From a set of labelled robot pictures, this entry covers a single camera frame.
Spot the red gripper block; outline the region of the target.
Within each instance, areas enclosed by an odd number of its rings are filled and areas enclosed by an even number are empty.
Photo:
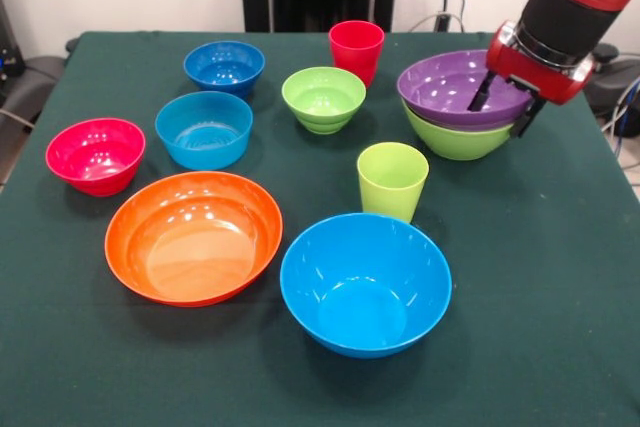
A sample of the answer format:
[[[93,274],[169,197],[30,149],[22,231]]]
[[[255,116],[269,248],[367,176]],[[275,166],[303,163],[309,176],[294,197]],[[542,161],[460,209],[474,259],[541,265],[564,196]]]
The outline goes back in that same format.
[[[517,32],[516,22],[506,21],[494,34],[486,54],[488,72],[468,107],[471,112],[482,110],[495,76],[532,91],[535,96],[511,127],[511,138],[524,135],[546,101],[563,105],[575,97],[586,85],[595,67],[591,54],[570,66],[545,62],[520,42]]]

